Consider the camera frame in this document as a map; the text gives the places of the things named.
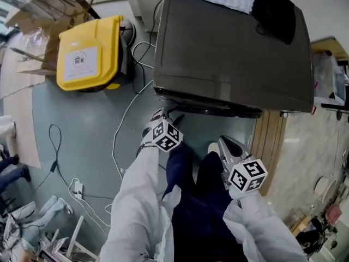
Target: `yellow bin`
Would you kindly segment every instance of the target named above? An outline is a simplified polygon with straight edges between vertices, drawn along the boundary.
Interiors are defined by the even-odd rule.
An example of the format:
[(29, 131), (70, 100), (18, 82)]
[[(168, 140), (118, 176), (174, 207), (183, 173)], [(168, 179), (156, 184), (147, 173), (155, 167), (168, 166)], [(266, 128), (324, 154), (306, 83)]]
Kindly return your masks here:
[(122, 20), (121, 15), (93, 20), (59, 35), (57, 84), (61, 89), (93, 92), (114, 85), (123, 59)]

